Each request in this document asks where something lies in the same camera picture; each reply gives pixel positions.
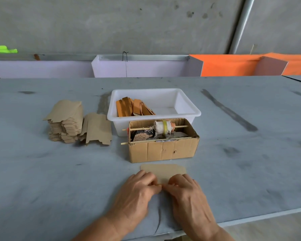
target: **floor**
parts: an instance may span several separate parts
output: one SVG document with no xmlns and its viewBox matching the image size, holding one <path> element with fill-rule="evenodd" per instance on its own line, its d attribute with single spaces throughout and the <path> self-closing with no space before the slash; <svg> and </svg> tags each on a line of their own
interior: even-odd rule
<svg viewBox="0 0 301 241">
<path fill-rule="evenodd" d="M 236 241 L 301 241 L 301 212 L 225 228 Z M 174 241 L 191 241 L 187 236 Z"/>
</svg>

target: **wooden dowel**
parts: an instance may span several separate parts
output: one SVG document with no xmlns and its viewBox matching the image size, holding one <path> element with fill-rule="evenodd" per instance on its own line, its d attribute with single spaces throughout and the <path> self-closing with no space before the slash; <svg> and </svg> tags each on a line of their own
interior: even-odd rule
<svg viewBox="0 0 301 241">
<path fill-rule="evenodd" d="M 193 137 L 183 137 L 183 138 L 169 138 L 169 139 L 191 139 Z M 169 139 L 152 139 L 152 140 L 142 140 L 142 141 L 132 141 L 131 143 L 144 143 L 144 142 L 155 142 L 155 141 L 159 141 L 159 140 L 169 140 Z M 121 143 L 121 145 L 128 145 L 128 142 L 123 142 Z"/>
<path fill-rule="evenodd" d="M 175 128 L 186 128 L 188 127 L 187 125 L 183 125 L 183 126 L 175 126 Z M 138 129 L 131 129 L 131 131 L 135 131 L 135 130 L 148 130 L 150 128 L 138 128 Z"/>
</svg>

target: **concrete wall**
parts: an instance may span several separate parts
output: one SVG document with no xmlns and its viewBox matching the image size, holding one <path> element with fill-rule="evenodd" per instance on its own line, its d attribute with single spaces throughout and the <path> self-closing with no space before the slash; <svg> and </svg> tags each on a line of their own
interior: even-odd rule
<svg viewBox="0 0 301 241">
<path fill-rule="evenodd" d="M 254 0 L 237 54 L 301 54 L 301 0 Z"/>
<path fill-rule="evenodd" d="M 243 0 L 0 0 L 0 45 L 34 53 L 225 53 Z"/>
</svg>

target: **black string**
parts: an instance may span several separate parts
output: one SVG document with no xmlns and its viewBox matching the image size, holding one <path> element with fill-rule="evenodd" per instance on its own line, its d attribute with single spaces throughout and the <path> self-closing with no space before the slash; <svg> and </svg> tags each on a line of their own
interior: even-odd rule
<svg viewBox="0 0 301 241">
<path fill-rule="evenodd" d="M 122 61 L 124 61 L 124 53 L 126 54 L 126 62 L 128 62 L 127 53 L 129 53 L 129 52 L 125 52 L 125 51 L 123 51 L 123 59 L 122 59 Z"/>
</svg>

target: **person's left hand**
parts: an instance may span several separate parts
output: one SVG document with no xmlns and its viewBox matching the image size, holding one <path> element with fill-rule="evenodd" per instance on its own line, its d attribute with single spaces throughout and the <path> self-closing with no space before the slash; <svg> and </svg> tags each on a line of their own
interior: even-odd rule
<svg viewBox="0 0 301 241">
<path fill-rule="evenodd" d="M 157 177 L 144 170 L 131 175 L 119 190 L 110 211 L 105 215 L 120 235 L 134 231 L 146 217 L 148 202 L 158 194 L 162 186 Z"/>
</svg>

